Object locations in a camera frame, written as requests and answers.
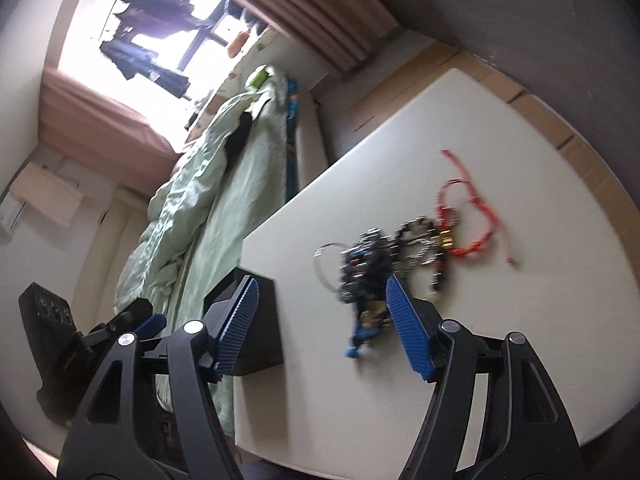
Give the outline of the beige headboard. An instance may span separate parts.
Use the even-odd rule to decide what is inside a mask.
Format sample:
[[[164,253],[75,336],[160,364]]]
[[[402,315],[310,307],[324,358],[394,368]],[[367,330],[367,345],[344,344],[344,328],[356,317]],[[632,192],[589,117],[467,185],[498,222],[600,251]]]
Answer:
[[[70,307],[81,332],[87,333],[114,316],[116,285],[149,224],[147,211],[148,202],[142,197],[116,188],[82,266]]]

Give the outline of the cardboard sheets on floor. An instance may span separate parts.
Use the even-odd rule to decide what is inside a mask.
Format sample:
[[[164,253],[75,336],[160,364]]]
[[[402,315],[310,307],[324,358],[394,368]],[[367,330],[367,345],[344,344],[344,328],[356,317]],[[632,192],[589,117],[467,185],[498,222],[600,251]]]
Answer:
[[[608,217],[632,270],[638,273],[639,211],[608,165],[577,130],[544,101],[469,53],[443,42],[432,42],[348,110],[348,120],[356,136],[367,136],[453,68],[498,96],[554,146]]]

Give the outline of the wall air conditioner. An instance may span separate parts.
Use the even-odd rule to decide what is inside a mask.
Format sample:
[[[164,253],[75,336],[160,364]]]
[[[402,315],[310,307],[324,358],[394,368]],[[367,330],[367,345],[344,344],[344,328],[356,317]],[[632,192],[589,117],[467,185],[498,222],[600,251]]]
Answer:
[[[28,162],[2,196],[1,231],[12,236],[27,208],[68,228],[83,198],[77,186],[35,162]]]

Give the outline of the pink curtain right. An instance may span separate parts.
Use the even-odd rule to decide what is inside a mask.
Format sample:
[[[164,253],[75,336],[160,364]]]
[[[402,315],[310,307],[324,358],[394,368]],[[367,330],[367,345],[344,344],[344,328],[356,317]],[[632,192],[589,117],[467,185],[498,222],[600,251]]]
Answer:
[[[332,73],[366,62],[399,24],[380,0],[238,0]]]

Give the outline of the black jewelry box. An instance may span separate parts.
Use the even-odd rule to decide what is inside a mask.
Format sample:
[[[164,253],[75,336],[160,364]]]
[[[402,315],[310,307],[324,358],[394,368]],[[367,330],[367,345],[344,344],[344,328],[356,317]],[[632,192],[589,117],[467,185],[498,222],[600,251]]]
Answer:
[[[283,363],[273,280],[235,268],[204,299],[209,352],[200,359],[212,382]]]

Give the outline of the patterned window seat cushion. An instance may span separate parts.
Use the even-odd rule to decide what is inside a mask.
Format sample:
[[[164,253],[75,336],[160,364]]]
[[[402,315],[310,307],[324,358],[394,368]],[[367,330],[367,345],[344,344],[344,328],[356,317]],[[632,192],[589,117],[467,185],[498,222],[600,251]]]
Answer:
[[[278,37],[279,34],[273,28],[268,28],[257,37],[254,44],[241,50],[239,61],[230,70],[227,78],[217,89],[209,92],[205,98],[196,104],[195,112],[186,124],[188,135],[186,136],[186,142],[184,142],[185,146],[188,146],[203,134],[224,102],[239,93],[245,92],[247,79],[250,78],[250,72],[252,71],[250,63],[255,61],[258,54],[265,50],[266,47],[269,47],[273,40]]]

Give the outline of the window with hanging clothes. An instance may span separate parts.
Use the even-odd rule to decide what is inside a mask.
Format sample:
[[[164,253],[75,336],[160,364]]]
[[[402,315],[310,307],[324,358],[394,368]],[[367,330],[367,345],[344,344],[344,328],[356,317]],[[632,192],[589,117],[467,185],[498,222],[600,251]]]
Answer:
[[[182,136],[266,29],[235,0],[79,0],[58,69]]]

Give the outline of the green box on bed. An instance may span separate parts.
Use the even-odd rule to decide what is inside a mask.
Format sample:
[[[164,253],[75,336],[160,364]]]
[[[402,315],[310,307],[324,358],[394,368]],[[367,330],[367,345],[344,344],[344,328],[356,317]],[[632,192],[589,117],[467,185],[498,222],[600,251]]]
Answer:
[[[258,91],[268,81],[272,75],[272,70],[267,65],[262,65],[256,68],[253,73],[248,76],[246,81],[246,88],[254,91]]]

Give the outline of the pink curtain left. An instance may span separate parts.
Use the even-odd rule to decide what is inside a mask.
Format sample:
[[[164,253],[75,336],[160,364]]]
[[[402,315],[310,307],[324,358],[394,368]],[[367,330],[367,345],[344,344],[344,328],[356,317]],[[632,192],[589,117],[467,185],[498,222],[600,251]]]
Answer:
[[[179,158],[142,115],[51,66],[41,78],[38,138],[144,196],[168,181]]]

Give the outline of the black garment on bed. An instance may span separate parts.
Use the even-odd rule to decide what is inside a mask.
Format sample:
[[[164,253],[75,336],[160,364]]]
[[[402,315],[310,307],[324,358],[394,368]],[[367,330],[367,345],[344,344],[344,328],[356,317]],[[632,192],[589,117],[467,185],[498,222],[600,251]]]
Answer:
[[[227,171],[230,171],[233,168],[244,150],[248,137],[250,136],[250,129],[252,128],[252,125],[252,115],[249,112],[243,112],[240,115],[239,125],[230,134],[230,136],[228,136],[226,144],[224,144],[224,150],[226,151],[227,157]]]

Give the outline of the pink curtain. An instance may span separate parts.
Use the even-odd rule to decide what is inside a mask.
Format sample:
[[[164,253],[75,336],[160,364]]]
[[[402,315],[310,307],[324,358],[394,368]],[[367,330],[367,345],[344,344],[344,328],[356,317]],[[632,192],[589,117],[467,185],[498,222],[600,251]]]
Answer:
[[[399,24],[380,0],[238,0],[332,73],[366,62]]]
[[[179,158],[142,115],[51,66],[41,78],[38,138],[144,196],[168,181]]]

